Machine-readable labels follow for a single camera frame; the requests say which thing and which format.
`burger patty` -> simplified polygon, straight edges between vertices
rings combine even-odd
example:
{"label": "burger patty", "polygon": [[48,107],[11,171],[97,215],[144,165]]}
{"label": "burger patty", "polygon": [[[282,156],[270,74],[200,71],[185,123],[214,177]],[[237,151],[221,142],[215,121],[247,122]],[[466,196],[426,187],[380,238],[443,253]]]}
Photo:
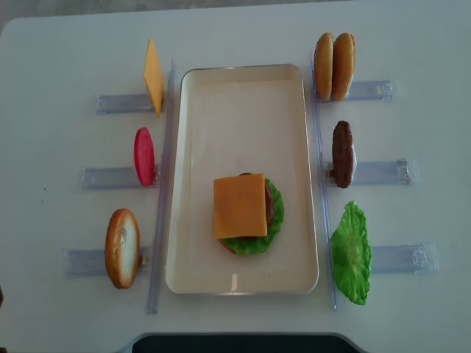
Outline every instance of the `burger patty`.
{"label": "burger patty", "polygon": [[339,188],[348,188],[353,175],[353,137],[350,125],[339,121],[333,130],[333,178]]}
{"label": "burger patty", "polygon": [[265,181],[265,214],[266,214],[266,228],[270,228],[275,219],[275,203],[273,202],[272,190]]}

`plastic holder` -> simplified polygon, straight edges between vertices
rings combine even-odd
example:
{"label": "plastic holder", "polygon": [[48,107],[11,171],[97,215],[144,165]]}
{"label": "plastic holder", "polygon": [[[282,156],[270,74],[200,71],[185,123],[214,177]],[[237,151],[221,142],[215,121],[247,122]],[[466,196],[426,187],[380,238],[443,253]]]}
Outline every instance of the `plastic holder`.
{"label": "plastic holder", "polygon": [[[150,248],[141,248],[138,273],[147,269]],[[102,276],[106,275],[104,250],[64,250],[63,273],[72,276]]]}
{"label": "plastic holder", "polygon": [[115,190],[133,188],[155,188],[159,181],[159,166],[155,166],[155,180],[149,187],[141,185],[134,168],[86,168],[81,176],[82,189]]}
{"label": "plastic holder", "polygon": [[[322,158],[322,134],[319,105],[327,104],[316,95],[314,81],[314,53],[310,53],[311,78],[313,95],[311,99],[314,116],[314,133],[317,149],[318,183],[321,198],[322,230],[325,239],[327,284],[329,287],[330,303],[333,310],[337,309],[337,288],[333,279],[333,263],[330,250],[330,216],[327,187],[333,184],[332,162]],[[352,82],[348,96],[344,100],[382,100],[388,101],[397,96],[397,84],[389,80]],[[353,175],[352,185],[409,185],[419,181],[419,173],[415,161],[394,160],[387,162],[359,162]],[[404,246],[373,246],[372,273],[420,273],[438,271],[435,245],[422,243]]]}
{"label": "plastic holder", "polygon": [[418,274],[438,270],[433,243],[372,247],[373,274]]}
{"label": "plastic holder", "polygon": [[344,101],[388,101],[397,97],[397,83],[388,79],[380,81],[354,81]]}
{"label": "plastic holder", "polygon": [[[323,162],[329,186],[336,186],[332,162]],[[419,181],[415,160],[392,160],[389,162],[357,163],[352,183],[355,185],[409,185]]]}
{"label": "plastic holder", "polygon": [[171,176],[171,134],[175,122],[173,91],[175,83],[175,64],[171,61],[171,70],[169,75],[169,91],[167,93],[167,112],[166,112],[166,125],[165,125],[165,140],[163,142],[162,163],[160,169],[160,186],[159,186],[159,201],[157,205],[157,225],[155,226],[154,246],[152,248],[152,268],[149,283],[149,295],[147,296],[147,313],[157,313],[158,299],[160,293],[160,278],[161,270],[160,264],[162,263],[162,238],[166,227],[166,216],[168,212],[168,198],[170,194],[170,176]]}
{"label": "plastic holder", "polygon": [[98,96],[96,114],[153,112],[154,106],[148,94],[121,94]]}

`white table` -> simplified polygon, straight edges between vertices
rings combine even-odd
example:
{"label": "white table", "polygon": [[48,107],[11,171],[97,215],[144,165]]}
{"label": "white table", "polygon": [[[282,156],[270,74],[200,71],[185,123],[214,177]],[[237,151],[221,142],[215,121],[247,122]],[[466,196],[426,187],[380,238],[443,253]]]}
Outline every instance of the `white table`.
{"label": "white table", "polygon": [[[368,352],[466,351],[470,10],[469,2],[352,1],[8,24],[0,37],[0,344],[9,352],[113,352],[148,333],[335,332]],[[348,118],[354,129],[364,119],[356,133],[370,144],[357,139],[357,153],[364,160],[416,158],[422,179],[411,188],[351,188],[331,197],[331,226],[355,198],[373,245],[433,241],[439,273],[374,276],[365,307],[339,296],[333,312],[318,229],[320,278],[306,296],[177,296],[163,285],[159,313],[147,315],[149,274],[129,290],[116,290],[106,277],[63,276],[61,251],[102,248],[116,208],[133,210],[143,245],[152,245],[156,190],[86,193],[76,184],[85,166],[132,165],[140,126],[151,127],[162,150],[164,120],[97,117],[91,99],[144,92],[149,36],[163,70],[173,58],[179,77],[189,68],[296,64],[310,115],[309,51],[323,32],[345,31],[356,38],[355,79],[396,79],[401,97],[387,110],[339,105],[327,118]],[[365,123],[374,126],[375,118],[385,119],[383,137]]]}

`lettuce leaf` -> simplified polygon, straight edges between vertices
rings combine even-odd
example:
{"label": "lettuce leaf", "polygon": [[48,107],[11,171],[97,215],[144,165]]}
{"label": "lettuce leaf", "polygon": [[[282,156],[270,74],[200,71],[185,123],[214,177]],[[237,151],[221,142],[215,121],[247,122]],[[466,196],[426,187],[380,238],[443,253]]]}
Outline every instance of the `lettuce leaf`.
{"label": "lettuce leaf", "polygon": [[285,217],[285,207],[281,199],[280,191],[273,185],[270,179],[265,178],[266,183],[270,187],[273,196],[273,203],[275,206],[275,218],[270,228],[267,229],[266,237],[256,238],[232,238],[222,239],[221,242],[232,249],[237,255],[255,255],[265,252],[272,241],[275,239],[276,234],[280,231],[281,224]]}
{"label": "lettuce leaf", "polygon": [[337,288],[353,303],[365,305],[372,251],[366,230],[366,217],[354,201],[345,205],[339,227],[330,239],[330,247],[333,278]]}

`hamburger bun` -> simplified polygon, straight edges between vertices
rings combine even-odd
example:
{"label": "hamburger bun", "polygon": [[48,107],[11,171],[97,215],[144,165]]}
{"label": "hamburger bun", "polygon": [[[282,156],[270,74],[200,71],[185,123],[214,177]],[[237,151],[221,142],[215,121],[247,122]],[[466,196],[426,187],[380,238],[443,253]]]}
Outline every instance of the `hamburger bun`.
{"label": "hamburger bun", "polygon": [[328,101],[332,92],[333,37],[324,33],[317,41],[314,52],[314,81],[320,99]]}
{"label": "hamburger bun", "polygon": [[139,227],[128,209],[116,210],[108,224],[105,267],[113,285],[130,288],[139,264]]}
{"label": "hamburger bun", "polygon": [[333,42],[331,96],[341,101],[347,95],[355,69],[355,38],[350,33],[339,35]]}

